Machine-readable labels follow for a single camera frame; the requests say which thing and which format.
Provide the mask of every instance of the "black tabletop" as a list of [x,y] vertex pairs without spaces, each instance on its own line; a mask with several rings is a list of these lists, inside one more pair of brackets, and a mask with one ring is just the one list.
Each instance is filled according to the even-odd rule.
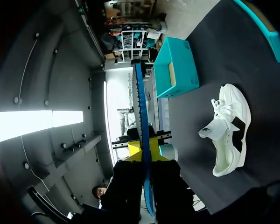
[[[211,213],[248,189],[280,180],[280,63],[251,17],[232,0],[221,0],[187,38],[200,88],[169,99],[172,142],[181,175]],[[216,150],[198,131],[213,119],[210,100],[231,83],[252,114],[245,165],[215,177]]]

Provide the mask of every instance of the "shoe tongue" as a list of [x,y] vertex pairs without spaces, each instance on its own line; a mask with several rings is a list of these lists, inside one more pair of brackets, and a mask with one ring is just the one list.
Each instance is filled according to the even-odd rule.
[[201,138],[219,140],[227,130],[227,124],[222,119],[214,119],[207,126],[201,129],[198,134]]

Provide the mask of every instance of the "white wall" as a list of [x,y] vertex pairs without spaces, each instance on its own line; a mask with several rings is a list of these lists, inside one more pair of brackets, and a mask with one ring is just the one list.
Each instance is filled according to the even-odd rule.
[[124,69],[124,68],[130,68],[130,67],[131,67],[130,62],[115,64],[115,59],[107,59],[106,62],[105,62],[105,70]]
[[[111,141],[121,136],[120,119],[117,109],[129,108],[128,75],[133,72],[132,67],[106,70],[107,108]],[[129,114],[129,123],[135,121],[134,114]],[[128,154],[127,148],[118,149],[119,157]]]

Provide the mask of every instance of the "white rack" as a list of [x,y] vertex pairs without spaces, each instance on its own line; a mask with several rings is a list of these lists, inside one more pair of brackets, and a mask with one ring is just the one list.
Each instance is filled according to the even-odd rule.
[[[148,50],[148,48],[135,48],[133,38],[134,38],[134,34],[138,33],[138,32],[141,32],[141,34],[142,34],[142,40],[141,40],[141,47],[142,47],[143,41],[144,41],[144,36],[147,33],[146,30],[124,30],[124,31],[121,32],[121,45],[122,45],[122,49],[120,49],[119,51],[121,51],[122,62],[118,62],[118,63],[126,63],[126,62],[128,62],[128,61],[125,60],[125,55],[124,55],[125,51],[131,51],[131,60],[133,60],[133,51],[140,51],[139,59],[141,59],[143,51],[144,50]],[[131,33],[132,34],[132,47],[131,48],[125,48],[124,39],[123,39],[123,33]]]

